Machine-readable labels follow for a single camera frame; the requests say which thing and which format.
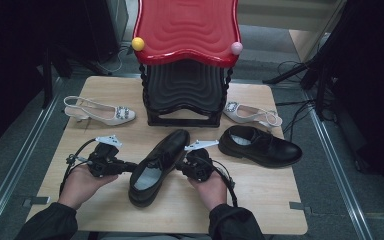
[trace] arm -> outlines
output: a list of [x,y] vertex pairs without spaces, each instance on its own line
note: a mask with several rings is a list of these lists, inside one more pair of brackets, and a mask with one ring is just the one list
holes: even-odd
[[188,179],[210,211],[209,234],[212,239],[264,239],[252,212],[227,205],[227,189],[218,173],[205,182]]
[[77,231],[76,210],[117,177],[95,178],[87,166],[74,168],[58,202],[27,221],[15,239],[70,239]]

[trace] hand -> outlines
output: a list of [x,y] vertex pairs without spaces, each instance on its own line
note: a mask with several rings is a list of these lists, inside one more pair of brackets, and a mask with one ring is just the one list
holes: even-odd
[[227,203],[227,187],[217,172],[213,172],[205,182],[188,178],[189,183],[198,191],[199,197],[209,211],[222,203]]
[[58,203],[75,210],[89,200],[96,191],[107,183],[118,178],[118,175],[94,177],[87,166],[81,165],[72,170],[65,182]]

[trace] shoe heel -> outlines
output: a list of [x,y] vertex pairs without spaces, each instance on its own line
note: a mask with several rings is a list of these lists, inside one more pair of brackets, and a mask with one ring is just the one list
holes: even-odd
[[236,157],[236,158],[242,158],[243,157],[241,154],[235,153],[235,152],[231,151],[229,148],[225,147],[221,142],[217,146],[218,146],[220,152],[222,152],[228,156]]

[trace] black dress shoe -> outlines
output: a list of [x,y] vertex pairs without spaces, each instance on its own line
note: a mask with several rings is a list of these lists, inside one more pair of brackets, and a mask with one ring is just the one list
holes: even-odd
[[220,138],[219,150],[229,156],[248,158],[266,168],[281,168],[298,162],[297,145],[249,126],[232,126]]
[[189,132],[176,130],[165,137],[142,160],[130,176],[129,199],[137,207],[147,207],[155,200],[164,178],[174,169],[174,163],[185,157]]

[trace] black jacket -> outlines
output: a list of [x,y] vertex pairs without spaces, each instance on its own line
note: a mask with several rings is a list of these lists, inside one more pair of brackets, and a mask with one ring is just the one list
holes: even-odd
[[[212,239],[264,239],[252,212],[227,204],[220,204],[210,212],[208,231]],[[15,239],[68,240],[76,232],[76,210],[52,203],[27,221]]]

